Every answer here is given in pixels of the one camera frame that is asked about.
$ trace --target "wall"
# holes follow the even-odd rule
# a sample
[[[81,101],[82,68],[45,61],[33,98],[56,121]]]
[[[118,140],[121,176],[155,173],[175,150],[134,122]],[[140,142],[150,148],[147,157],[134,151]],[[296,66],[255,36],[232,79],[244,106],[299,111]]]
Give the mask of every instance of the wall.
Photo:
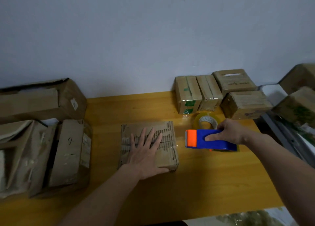
[[[314,61],[314,0],[0,0],[0,87],[73,78],[87,97],[168,91],[243,68],[257,85]]]

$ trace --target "small cardboard box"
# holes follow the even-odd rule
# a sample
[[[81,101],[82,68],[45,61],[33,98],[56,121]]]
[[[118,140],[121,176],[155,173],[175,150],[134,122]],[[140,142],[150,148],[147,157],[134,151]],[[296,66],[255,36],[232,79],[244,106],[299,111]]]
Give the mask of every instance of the small cardboard box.
[[[202,96],[195,76],[176,77],[175,91],[179,114],[191,114],[198,110]]]
[[[230,92],[221,103],[226,118],[256,119],[272,108],[261,91]]]
[[[198,111],[214,111],[222,102],[223,95],[213,75],[196,76],[202,101]]]
[[[0,125],[0,198],[29,189],[46,130],[46,126],[33,120]]]
[[[222,70],[213,72],[223,97],[229,92],[256,91],[257,86],[244,69]]]
[[[298,126],[307,123],[309,127],[315,128],[315,91],[301,87],[286,96],[272,111]]]
[[[51,197],[84,188],[90,179],[92,129],[84,120],[64,120],[51,129],[33,171],[29,197]]]
[[[315,91],[315,64],[301,63],[291,69],[279,82],[287,94],[301,87],[310,87]]]
[[[0,124],[35,119],[50,125],[83,119],[87,101],[69,78],[0,89]]]
[[[122,140],[118,168],[127,163],[128,154],[130,151],[131,133],[133,133],[135,136],[135,144],[137,146],[141,131],[144,127],[147,128],[145,139],[147,139],[151,129],[153,127],[155,128],[155,133],[151,145],[153,145],[160,133],[163,134],[163,138],[155,154],[154,163],[156,167],[168,168],[171,172],[174,172],[179,165],[179,160],[176,150],[175,132],[172,121],[123,124],[121,126]]]

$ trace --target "forearm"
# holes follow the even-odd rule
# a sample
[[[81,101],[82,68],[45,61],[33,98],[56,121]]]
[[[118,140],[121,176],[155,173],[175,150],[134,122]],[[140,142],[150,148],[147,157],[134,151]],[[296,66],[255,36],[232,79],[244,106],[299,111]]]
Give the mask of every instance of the forearm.
[[[253,132],[244,144],[259,158],[295,220],[300,225],[315,222],[315,169],[268,135]]]
[[[59,225],[114,225],[122,204],[139,180],[140,172],[137,169],[123,165],[73,208]]]

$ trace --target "person's left arm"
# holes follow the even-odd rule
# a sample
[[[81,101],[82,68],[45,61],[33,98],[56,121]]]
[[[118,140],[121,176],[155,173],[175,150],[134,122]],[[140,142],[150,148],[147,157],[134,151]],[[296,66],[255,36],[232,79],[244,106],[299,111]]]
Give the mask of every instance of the person's left arm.
[[[114,225],[120,208],[139,180],[168,172],[168,169],[157,168],[154,165],[155,152],[162,139],[160,134],[150,148],[154,131],[152,128],[144,143],[146,132],[144,128],[137,147],[134,136],[131,135],[131,151],[127,164],[122,165],[111,178],[73,208],[59,226]]]

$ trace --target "wood grain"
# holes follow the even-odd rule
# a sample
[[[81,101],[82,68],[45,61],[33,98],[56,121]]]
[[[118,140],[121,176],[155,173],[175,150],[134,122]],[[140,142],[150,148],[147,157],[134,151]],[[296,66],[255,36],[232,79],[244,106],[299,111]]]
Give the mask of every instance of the wood grain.
[[[120,125],[173,121],[179,167],[175,173],[141,181],[127,198],[117,225],[144,225],[282,206],[258,158],[240,152],[185,148],[185,130],[195,115],[179,115],[174,92],[88,99],[85,120],[93,128],[91,180],[87,189],[45,200],[16,195],[0,204],[2,225],[52,225],[107,180],[117,168]],[[223,120],[221,109],[215,111]],[[253,120],[240,120],[259,131]]]

